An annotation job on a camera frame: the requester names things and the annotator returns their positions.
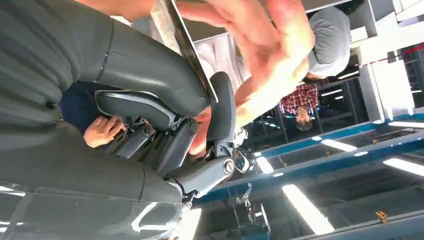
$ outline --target jeans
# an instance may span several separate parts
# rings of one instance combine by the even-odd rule
[[[120,89],[95,82],[78,81],[63,93],[59,103],[63,120],[77,127],[82,135],[97,117],[109,118],[97,108],[95,92],[98,90]]]

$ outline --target plaid shirt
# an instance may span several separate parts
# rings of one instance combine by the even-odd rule
[[[318,89],[316,85],[298,85],[296,90],[283,97],[280,101],[280,109],[296,114],[298,107],[304,107],[309,112],[318,105]]]

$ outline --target finger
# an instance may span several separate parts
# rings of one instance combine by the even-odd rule
[[[122,122],[115,124],[115,126],[110,129],[109,133],[107,134],[108,137],[113,138],[115,135],[117,135],[121,129],[123,129],[125,126]]]
[[[301,0],[267,0],[267,9],[280,32],[282,47],[290,57],[303,59],[313,48],[315,36]]]
[[[113,116],[109,119],[109,121],[107,122],[106,126],[104,126],[104,131],[105,132],[109,132],[116,124],[116,122],[118,121],[118,117],[117,116]]]
[[[90,126],[92,127],[96,127],[98,126],[101,122],[102,122],[102,116],[97,117],[91,124]]]
[[[271,46],[277,32],[258,0],[207,0],[255,45]]]
[[[224,28],[229,23],[211,4],[177,2],[176,5],[185,19],[207,23],[218,28]]]
[[[101,116],[101,121],[100,123],[97,125],[98,128],[103,129],[106,124],[108,123],[108,119],[106,117]]]

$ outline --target black plastic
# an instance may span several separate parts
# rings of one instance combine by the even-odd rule
[[[215,73],[210,81],[219,102],[211,105],[211,120],[207,130],[206,147],[214,147],[214,157],[231,156],[236,129],[236,104],[228,75]]]
[[[175,125],[177,114],[145,92],[97,91],[95,100],[98,108],[111,116],[141,116],[162,131],[172,129]]]
[[[152,38],[114,23],[110,51],[100,84],[156,95],[174,112],[196,117],[210,98],[189,63]]]

